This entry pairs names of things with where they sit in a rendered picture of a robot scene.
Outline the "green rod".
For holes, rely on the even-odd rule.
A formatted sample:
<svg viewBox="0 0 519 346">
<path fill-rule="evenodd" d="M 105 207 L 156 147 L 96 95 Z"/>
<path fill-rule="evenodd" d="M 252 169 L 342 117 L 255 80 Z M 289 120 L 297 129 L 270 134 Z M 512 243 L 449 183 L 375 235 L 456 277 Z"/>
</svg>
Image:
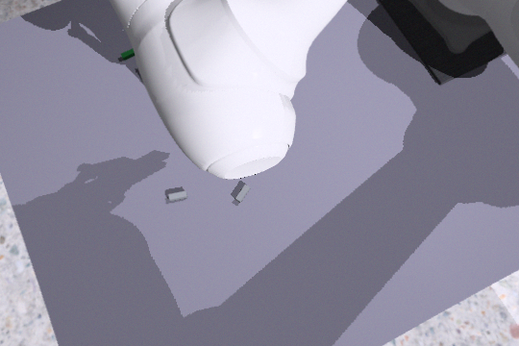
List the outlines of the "green rod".
<svg viewBox="0 0 519 346">
<path fill-rule="evenodd" d="M 135 55 L 134 49 L 128 50 L 122 54 L 120 54 L 123 60 L 127 60 Z"/>
</svg>

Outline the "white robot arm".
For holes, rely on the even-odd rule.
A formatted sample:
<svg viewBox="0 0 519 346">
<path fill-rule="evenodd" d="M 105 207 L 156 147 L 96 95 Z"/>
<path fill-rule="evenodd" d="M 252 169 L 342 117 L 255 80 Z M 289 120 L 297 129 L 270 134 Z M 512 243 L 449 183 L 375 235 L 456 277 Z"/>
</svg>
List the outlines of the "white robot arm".
<svg viewBox="0 0 519 346">
<path fill-rule="evenodd" d="M 169 134 L 196 166 L 230 180 L 285 157 L 309 47 L 347 0 L 109 1 Z M 519 68 L 519 0 L 408 1 L 451 52 L 493 31 Z"/>
</svg>

